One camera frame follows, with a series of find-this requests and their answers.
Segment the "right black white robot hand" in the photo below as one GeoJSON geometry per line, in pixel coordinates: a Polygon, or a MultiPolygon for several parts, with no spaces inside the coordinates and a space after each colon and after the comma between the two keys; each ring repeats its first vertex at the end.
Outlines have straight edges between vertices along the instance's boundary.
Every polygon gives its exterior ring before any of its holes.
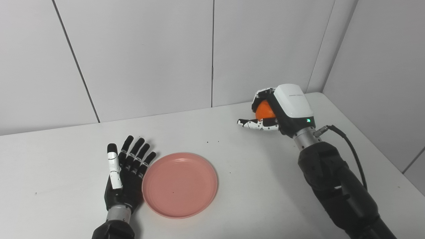
{"type": "Polygon", "coordinates": [[[251,104],[255,119],[239,119],[250,129],[279,131],[291,138],[302,129],[315,129],[314,113],[300,86],[281,84],[258,90],[251,104]]]}

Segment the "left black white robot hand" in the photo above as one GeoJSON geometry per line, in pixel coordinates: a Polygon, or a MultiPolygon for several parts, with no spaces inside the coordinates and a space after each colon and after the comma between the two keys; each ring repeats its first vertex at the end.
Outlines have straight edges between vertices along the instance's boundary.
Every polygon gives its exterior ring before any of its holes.
{"type": "Polygon", "coordinates": [[[116,144],[108,144],[108,152],[118,154],[120,180],[123,186],[120,189],[113,189],[111,180],[108,179],[104,195],[107,210],[123,205],[131,209],[133,213],[142,202],[142,181],[157,154],[154,151],[146,154],[150,144],[146,143],[142,137],[138,138],[130,148],[133,140],[134,137],[129,135],[120,151],[117,150],[116,144]]]}

